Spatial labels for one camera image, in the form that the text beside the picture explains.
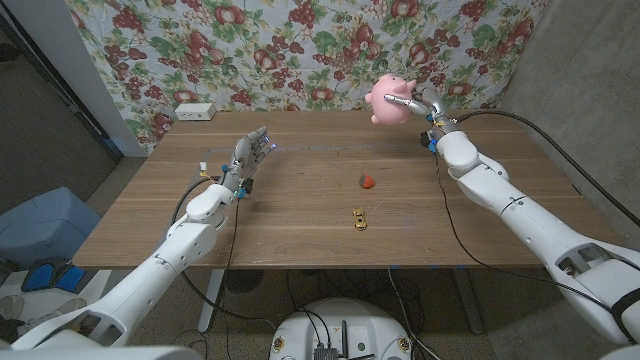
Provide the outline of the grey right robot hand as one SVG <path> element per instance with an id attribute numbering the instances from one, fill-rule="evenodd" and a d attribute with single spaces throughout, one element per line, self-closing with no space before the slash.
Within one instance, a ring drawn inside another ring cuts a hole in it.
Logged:
<path id="1" fill-rule="evenodd" d="M 413 89 L 408 98 L 399 95 L 385 94 L 386 102 L 406 107 L 412 115 L 422 116 L 433 127 L 443 134 L 457 130 L 456 124 L 447 114 L 447 110 L 440 96 L 431 89 L 421 91 Z"/>

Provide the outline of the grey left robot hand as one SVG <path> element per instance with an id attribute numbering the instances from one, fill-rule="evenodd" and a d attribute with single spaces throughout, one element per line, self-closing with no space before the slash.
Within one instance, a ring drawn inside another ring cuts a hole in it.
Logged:
<path id="1" fill-rule="evenodd" d="M 270 143 L 266 126 L 241 137 L 235 145 L 221 185 L 231 191 L 238 190 L 245 180 L 253 177 L 258 165 L 275 148 L 276 145 Z"/>

